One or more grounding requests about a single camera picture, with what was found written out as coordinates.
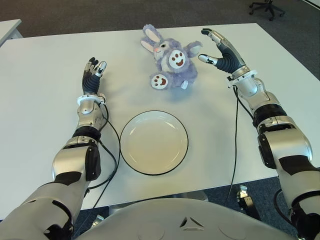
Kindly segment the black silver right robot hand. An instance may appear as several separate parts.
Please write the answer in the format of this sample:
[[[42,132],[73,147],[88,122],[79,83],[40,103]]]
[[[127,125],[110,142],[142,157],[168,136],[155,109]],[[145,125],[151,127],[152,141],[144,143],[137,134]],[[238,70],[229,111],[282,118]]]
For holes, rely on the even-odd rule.
[[[207,54],[199,54],[198,59],[203,63],[215,66],[217,69],[231,74],[231,78],[238,78],[250,71],[239,52],[235,47],[221,35],[219,32],[210,28],[203,28],[201,30],[203,35],[208,36],[213,42],[216,43],[218,50],[221,52],[222,57],[217,58]]]

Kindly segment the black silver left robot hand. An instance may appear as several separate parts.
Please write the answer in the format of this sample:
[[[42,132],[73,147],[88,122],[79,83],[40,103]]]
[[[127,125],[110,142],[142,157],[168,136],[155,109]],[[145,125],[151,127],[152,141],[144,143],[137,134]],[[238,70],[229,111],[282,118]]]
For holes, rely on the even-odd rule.
[[[85,65],[82,76],[83,94],[98,94],[100,79],[103,76],[107,63],[99,62],[95,57],[91,57]]]

